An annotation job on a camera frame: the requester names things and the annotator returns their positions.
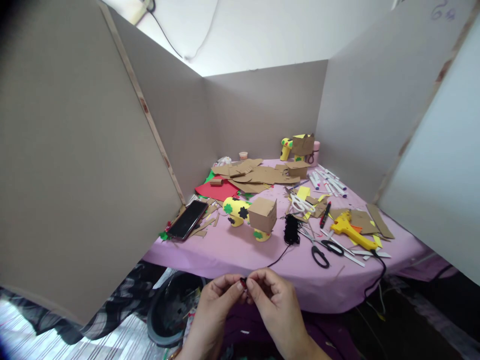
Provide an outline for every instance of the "black paper flower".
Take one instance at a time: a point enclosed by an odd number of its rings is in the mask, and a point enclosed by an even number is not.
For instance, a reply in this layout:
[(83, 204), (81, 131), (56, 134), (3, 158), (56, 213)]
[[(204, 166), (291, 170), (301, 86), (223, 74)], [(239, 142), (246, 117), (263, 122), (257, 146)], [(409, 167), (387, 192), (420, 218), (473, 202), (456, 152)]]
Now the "black paper flower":
[(240, 211), (238, 212), (238, 215), (239, 215), (242, 219), (246, 219), (248, 214), (249, 214), (249, 211), (248, 211), (246, 208), (244, 208), (244, 207), (241, 207), (241, 208), (240, 208)]

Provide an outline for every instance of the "smartphone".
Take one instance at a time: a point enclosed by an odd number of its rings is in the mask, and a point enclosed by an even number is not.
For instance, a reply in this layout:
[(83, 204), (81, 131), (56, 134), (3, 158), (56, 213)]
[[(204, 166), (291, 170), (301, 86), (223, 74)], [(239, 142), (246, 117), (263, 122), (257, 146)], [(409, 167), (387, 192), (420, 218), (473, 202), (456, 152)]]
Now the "smartphone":
[(185, 240), (199, 222), (209, 205), (206, 202), (194, 200), (182, 215), (173, 223), (166, 232), (172, 238)]

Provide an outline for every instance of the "table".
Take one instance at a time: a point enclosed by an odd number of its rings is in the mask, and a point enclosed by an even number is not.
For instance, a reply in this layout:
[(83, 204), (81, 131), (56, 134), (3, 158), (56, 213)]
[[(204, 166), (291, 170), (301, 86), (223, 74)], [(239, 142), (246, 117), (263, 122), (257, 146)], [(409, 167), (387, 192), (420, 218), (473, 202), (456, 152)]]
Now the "table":
[[(282, 163), (284, 162), (280, 160), (263, 161), (264, 166), (271, 167)], [(312, 188), (310, 182), (303, 186)], [(347, 192), (347, 198), (330, 197), (333, 209), (359, 208), (367, 211), (365, 201), (350, 189)], [(253, 270), (273, 263), (287, 246), (283, 238), (285, 220), (280, 217), (285, 215), (290, 202), (284, 194), (284, 186), (275, 184), (274, 187), (255, 195), (250, 200), (253, 202), (257, 197), (277, 200), (277, 221), (270, 239), (265, 242), (255, 240), (254, 230), (246, 222), (239, 227), (232, 227), (227, 220), (227, 214), (221, 209), (220, 214), (224, 216), (220, 216), (216, 227), (213, 225), (207, 227), (207, 235), (204, 238), (192, 236), (183, 243), (162, 242), (162, 239), (158, 238), (143, 259), (211, 279), (227, 273), (247, 276)], [(312, 197), (318, 198), (320, 195), (318, 192), (311, 193)], [(391, 218), (383, 213), (382, 217), (395, 236), (391, 242), (382, 240), (382, 251), (391, 255), (391, 258), (383, 259), (387, 266), (387, 274), (431, 280), (448, 264)], [(329, 218), (324, 230), (328, 232), (332, 223), (332, 219)], [(320, 219), (312, 217), (310, 224), (316, 233), (320, 233)], [(333, 237), (347, 248), (353, 246), (344, 234)], [(319, 240), (325, 238), (325, 236), (318, 237)], [(371, 257), (364, 261), (365, 267), (361, 267), (319, 246), (330, 262), (330, 268), (323, 269), (312, 258), (311, 248), (311, 242), (300, 235), (300, 245), (291, 246), (281, 260), (271, 267), (294, 284), (301, 309), (313, 313), (338, 314), (362, 303), (365, 288), (370, 286), (382, 272), (380, 262)], [(411, 265), (431, 254), (434, 256), (423, 261), (418, 268), (410, 268)]]

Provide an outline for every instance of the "right hand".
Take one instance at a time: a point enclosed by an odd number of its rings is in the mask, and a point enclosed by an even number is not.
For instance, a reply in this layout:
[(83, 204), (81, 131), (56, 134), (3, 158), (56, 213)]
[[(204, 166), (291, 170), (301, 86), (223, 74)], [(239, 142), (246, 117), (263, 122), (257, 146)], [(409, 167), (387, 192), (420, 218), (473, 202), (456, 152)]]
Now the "right hand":
[(329, 359), (305, 329), (294, 286), (268, 267), (246, 281), (251, 299), (284, 359)]

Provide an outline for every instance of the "scissors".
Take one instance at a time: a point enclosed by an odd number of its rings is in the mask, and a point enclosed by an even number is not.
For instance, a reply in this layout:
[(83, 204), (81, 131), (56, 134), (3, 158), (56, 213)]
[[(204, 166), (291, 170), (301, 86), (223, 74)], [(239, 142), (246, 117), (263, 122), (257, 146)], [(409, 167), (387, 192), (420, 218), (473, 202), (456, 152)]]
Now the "scissors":
[[(322, 240), (322, 241), (315, 240), (313, 237), (311, 237), (309, 235), (309, 233), (306, 230), (305, 230), (305, 232), (303, 232), (301, 230), (298, 230), (298, 232), (311, 241), (311, 244), (312, 244), (311, 256), (313, 257), (313, 260), (315, 260), (315, 262), (321, 268), (328, 269), (330, 267), (330, 263), (327, 260), (327, 258), (325, 257), (324, 253), (321, 252), (319, 250), (319, 248), (315, 246), (315, 243), (323, 245), (324, 247), (326, 247), (326, 249), (329, 252), (332, 252), (335, 255), (343, 256), (344, 253), (345, 253), (344, 250), (340, 246), (338, 246), (336, 243), (334, 243), (333, 241), (330, 241), (330, 240)], [(317, 259), (317, 257), (315, 256), (315, 254), (320, 255), (320, 257), (323, 259), (323, 261), (325, 261), (325, 264), (320, 263), (319, 260)]]
[(309, 202), (305, 201), (305, 200), (302, 200), (301, 198), (299, 198), (297, 195), (295, 195), (295, 193), (288, 189), (286, 186), (284, 186), (286, 192), (290, 195), (290, 199), (291, 199), (291, 206), (301, 212), (301, 213), (314, 213), (316, 210), (315, 208), (310, 205)]

